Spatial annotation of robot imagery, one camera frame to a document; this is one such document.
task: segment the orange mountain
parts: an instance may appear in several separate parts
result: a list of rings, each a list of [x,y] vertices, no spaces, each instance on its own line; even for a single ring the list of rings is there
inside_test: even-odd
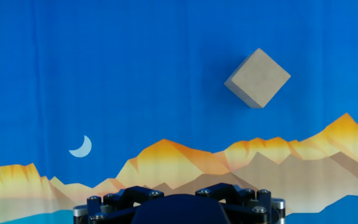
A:
[[[255,177],[254,172],[261,167],[274,175],[264,181]],[[26,214],[15,211],[7,215],[12,220],[30,213],[71,209],[90,195],[117,192],[133,185],[177,194],[222,180],[254,189],[272,189],[273,194],[276,192],[274,197],[287,199],[287,205],[295,212],[318,212],[347,194],[358,195],[358,124],[345,114],[304,141],[256,138],[236,142],[214,154],[163,139],[129,159],[115,179],[107,179],[95,188],[65,185],[56,177],[48,180],[39,175],[33,164],[3,166],[0,202],[5,207],[9,204],[7,200],[13,205],[18,200],[21,206],[31,204]],[[306,206],[304,196],[313,194],[313,189],[308,190],[311,185],[325,198]],[[341,190],[330,192],[332,188]]]

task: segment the cube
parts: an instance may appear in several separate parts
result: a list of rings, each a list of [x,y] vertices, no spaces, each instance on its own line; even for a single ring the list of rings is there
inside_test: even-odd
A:
[[[250,108],[263,108],[290,77],[262,49],[257,49],[238,66],[224,85]]]

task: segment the blue backdrop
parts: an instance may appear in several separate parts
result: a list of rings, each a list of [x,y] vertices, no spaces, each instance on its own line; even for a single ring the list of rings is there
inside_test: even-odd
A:
[[[251,110],[223,83],[258,47],[292,77]],[[0,0],[0,166],[94,187],[163,138],[216,152],[344,113],[358,122],[358,0]]]

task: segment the crescent moon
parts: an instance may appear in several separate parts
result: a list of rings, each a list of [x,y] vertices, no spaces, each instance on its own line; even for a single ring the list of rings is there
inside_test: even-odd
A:
[[[92,142],[87,136],[84,136],[84,143],[82,144],[82,146],[75,150],[69,150],[69,152],[73,156],[77,158],[81,158],[87,156],[91,152],[91,150],[92,150]]]

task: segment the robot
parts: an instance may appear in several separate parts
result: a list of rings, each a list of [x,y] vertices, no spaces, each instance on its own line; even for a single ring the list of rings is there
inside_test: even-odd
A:
[[[265,189],[225,183],[168,196],[135,186],[88,198],[74,207],[73,219],[74,224],[285,224],[285,201]]]

